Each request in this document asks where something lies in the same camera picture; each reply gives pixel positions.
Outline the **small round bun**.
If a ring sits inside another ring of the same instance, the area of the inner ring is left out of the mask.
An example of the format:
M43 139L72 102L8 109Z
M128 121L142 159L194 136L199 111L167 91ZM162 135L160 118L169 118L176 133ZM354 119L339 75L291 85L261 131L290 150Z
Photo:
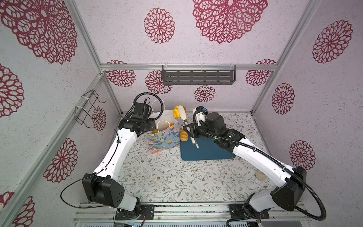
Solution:
M182 119L183 121L187 119L186 108L182 105L178 105L173 110L173 116L175 119Z

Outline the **floral paper gift bag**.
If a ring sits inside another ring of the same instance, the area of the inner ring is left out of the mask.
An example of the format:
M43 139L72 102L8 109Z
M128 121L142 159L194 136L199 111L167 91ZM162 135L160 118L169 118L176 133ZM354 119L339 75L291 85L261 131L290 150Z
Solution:
M147 143L151 154L174 148L180 143L180 122L173 110L163 108L160 118L155 120L155 129L147 132Z

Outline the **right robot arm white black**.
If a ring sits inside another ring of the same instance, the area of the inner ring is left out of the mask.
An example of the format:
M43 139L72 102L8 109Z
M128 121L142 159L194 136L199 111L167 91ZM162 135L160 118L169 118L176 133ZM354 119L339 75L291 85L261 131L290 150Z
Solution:
M256 147L239 131L227 128L220 114L210 113L204 107L194 109L192 123L187 122L183 106L177 106L173 115L183 121L183 130L193 141L196 138L213 139L220 148L248 161L272 180L274 188L253 194L247 199L249 209L262 212L275 207L286 211L298 208L297 204L308 188L305 169L300 166L293 168L276 160Z

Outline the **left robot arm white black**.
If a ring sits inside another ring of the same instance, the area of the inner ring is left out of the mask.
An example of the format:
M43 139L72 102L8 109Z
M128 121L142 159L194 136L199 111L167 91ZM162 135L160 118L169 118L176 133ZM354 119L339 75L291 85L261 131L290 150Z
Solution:
M85 174L81 180L89 202L116 208L130 219L140 217L140 199L126 193L117 179L126 156L138 137L155 129L154 119L121 120L106 156L93 173Z

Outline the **striped bread roll upper left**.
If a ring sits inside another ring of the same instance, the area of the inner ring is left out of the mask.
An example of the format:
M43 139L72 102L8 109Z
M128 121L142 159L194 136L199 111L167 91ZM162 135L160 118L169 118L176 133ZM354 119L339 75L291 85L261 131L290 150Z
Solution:
M189 138L188 133L185 130L181 129L181 131L180 131L180 141L187 142L188 138Z

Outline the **teal serving tray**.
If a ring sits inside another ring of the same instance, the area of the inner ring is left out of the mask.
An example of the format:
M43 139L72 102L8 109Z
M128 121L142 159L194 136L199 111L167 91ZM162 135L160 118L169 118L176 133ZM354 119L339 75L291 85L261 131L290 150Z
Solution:
M187 142L180 141L181 158L184 161L208 161L234 159L235 155L217 146L213 140L197 138L199 148L193 145L189 136Z

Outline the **tape roll on table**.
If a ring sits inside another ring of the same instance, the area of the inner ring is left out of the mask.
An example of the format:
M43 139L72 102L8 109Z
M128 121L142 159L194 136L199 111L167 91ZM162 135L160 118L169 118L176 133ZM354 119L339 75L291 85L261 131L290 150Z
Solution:
M263 173L261 172L260 170L257 170L255 175L254 175L259 181L265 181L268 179L268 177Z

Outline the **grey wall shelf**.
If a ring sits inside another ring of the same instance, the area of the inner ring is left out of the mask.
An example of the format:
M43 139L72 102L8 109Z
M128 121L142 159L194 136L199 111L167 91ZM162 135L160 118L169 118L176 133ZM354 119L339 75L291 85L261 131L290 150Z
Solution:
M236 70L187 70L162 67L162 81L165 85L232 85L236 81Z

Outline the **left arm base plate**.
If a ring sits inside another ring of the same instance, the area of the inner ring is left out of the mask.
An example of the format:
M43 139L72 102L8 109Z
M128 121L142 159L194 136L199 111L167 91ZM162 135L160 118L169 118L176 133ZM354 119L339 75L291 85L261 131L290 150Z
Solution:
M127 211L127 210L121 210L118 209L116 211L115 220L153 220L154 219L154 213L155 213L155 205L153 204L146 204L146 205L140 205L140 210L138 212L136 211Z

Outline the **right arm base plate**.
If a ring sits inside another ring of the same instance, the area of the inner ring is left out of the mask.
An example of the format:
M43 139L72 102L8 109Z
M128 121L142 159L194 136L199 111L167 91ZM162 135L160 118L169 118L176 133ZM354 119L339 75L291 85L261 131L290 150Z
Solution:
M254 210L250 205L242 203L232 203L228 205L231 219L269 219L269 213Z

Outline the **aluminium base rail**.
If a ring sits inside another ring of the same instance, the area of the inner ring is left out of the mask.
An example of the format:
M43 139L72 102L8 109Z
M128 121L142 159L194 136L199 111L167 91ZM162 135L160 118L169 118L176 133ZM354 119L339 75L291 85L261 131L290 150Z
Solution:
M72 227L224 227L231 215L228 202L157 202L153 220L115 220L116 209L98 208L96 205L81 209L71 221ZM232 227L312 227L313 221L298 211L274 208L268 211L269 219L234 221Z

